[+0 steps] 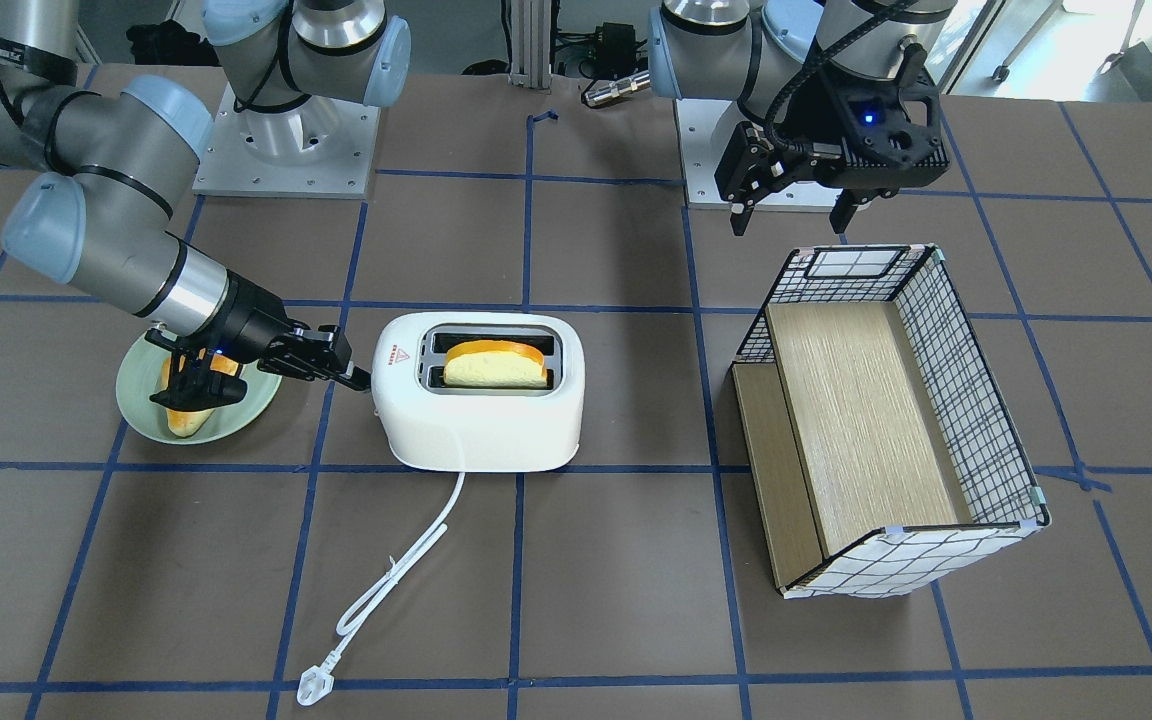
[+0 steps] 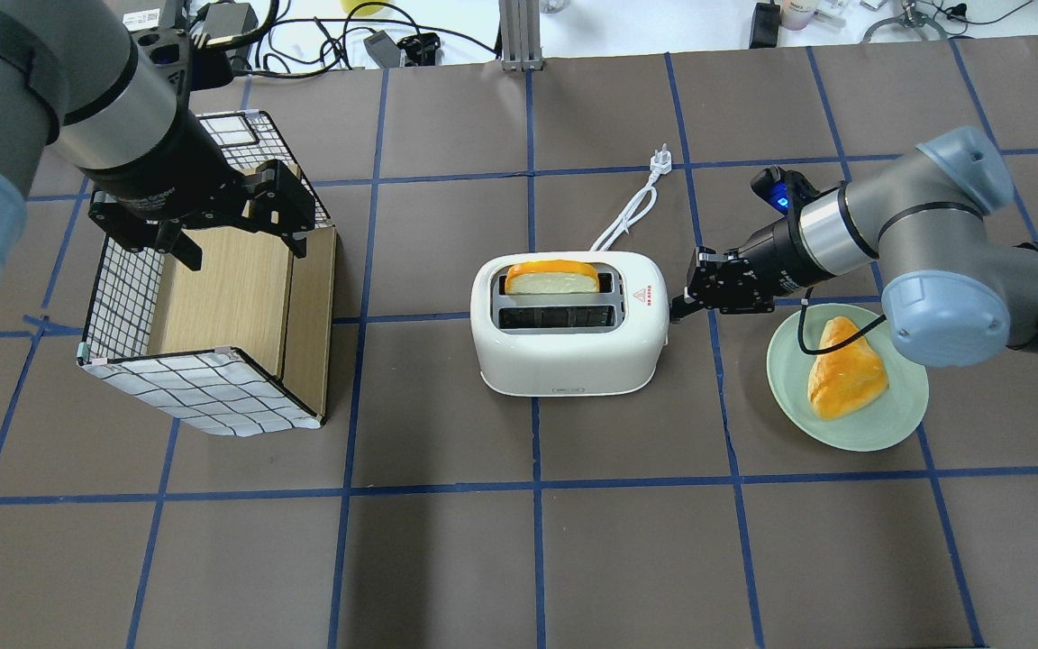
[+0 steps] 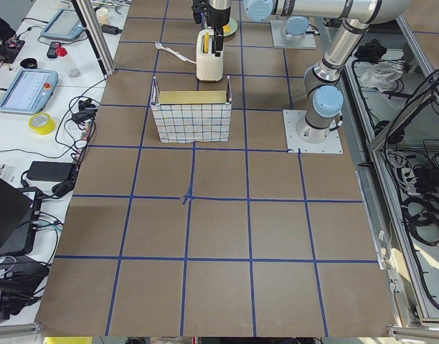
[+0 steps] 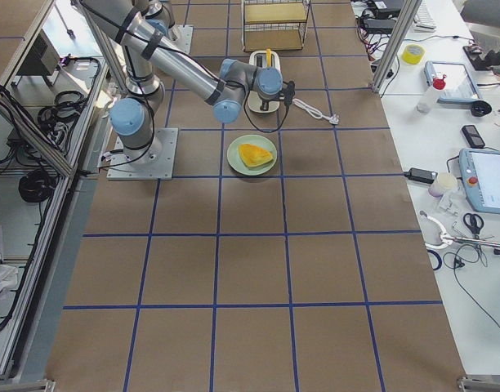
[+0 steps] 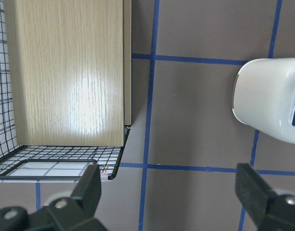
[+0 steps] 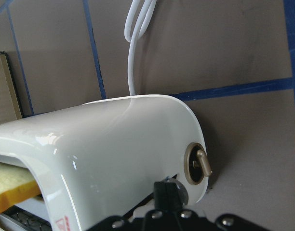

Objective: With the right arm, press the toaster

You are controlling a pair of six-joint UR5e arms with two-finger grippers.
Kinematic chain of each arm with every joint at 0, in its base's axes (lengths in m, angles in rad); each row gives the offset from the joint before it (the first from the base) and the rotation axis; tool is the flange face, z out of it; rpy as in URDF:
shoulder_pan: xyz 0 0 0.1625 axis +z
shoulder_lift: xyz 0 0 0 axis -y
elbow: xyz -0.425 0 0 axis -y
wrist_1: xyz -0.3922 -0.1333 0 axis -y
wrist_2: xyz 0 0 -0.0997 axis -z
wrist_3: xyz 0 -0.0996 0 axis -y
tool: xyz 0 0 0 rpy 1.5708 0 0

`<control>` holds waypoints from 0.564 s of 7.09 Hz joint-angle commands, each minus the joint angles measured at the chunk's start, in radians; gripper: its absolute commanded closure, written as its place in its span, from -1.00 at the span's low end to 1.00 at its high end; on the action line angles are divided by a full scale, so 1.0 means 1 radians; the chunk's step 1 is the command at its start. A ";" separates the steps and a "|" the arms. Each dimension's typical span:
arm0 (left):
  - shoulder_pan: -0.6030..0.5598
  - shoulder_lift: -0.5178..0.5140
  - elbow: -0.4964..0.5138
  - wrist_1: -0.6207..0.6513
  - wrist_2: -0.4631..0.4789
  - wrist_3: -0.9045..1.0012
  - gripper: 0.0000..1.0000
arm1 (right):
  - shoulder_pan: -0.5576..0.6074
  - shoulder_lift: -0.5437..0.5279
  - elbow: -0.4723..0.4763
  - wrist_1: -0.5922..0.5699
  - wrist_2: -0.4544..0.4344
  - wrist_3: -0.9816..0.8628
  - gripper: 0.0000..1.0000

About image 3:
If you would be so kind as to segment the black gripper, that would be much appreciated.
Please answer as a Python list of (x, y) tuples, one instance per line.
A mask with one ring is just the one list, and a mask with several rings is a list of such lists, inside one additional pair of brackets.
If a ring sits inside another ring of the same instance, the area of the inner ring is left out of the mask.
[(212, 53), (216, 57), (220, 57), (223, 51), (223, 27), (229, 23), (230, 20), (230, 8), (216, 9), (214, 7), (209, 8), (209, 25), (213, 28), (212, 38)]

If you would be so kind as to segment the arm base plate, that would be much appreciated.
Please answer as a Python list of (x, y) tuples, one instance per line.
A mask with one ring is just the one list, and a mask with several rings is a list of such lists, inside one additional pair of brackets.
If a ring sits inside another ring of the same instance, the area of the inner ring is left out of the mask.
[(291, 16), (285, 21), (270, 22), (273, 46), (280, 49), (315, 49), (316, 41), (310, 30), (309, 20), (303, 16)]
[(289, 153), (342, 154), (342, 146), (336, 121), (325, 129), (312, 128), (306, 122), (305, 110), (284, 110), (283, 123), (287, 151)]

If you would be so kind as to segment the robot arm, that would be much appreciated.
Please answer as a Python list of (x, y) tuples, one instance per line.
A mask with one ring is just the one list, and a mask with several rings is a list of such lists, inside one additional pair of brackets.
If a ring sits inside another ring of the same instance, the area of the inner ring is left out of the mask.
[(288, 17), (283, 26), (283, 35), (286, 39), (302, 37), (309, 27), (309, 20), (304, 16)]
[(322, 59), (309, 67), (304, 85), (308, 98), (305, 117), (296, 125), (298, 136), (309, 143), (326, 140), (330, 125), (341, 111), (342, 93), (335, 87), (347, 59), (372, 24), (401, 15), (409, 1), (245, 1), (248, 19), (263, 22), (277, 14), (340, 18), (342, 23)]

